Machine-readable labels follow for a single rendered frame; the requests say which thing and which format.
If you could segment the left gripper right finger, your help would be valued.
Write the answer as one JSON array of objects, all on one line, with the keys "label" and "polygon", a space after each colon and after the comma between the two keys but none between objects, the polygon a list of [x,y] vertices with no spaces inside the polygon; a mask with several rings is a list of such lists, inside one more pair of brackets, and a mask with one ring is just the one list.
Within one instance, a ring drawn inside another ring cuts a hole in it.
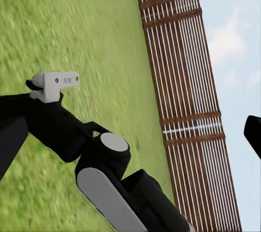
[{"label": "left gripper right finger", "polygon": [[261,159],[261,118],[249,115],[244,128],[244,135]]}]

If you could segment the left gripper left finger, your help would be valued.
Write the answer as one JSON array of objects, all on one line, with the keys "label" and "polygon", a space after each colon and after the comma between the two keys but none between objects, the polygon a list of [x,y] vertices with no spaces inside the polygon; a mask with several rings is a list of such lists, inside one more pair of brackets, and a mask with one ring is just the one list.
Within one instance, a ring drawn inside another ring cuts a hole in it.
[{"label": "left gripper left finger", "polygon": [[28,137],[23,115],[0,121],[0,181]]}]

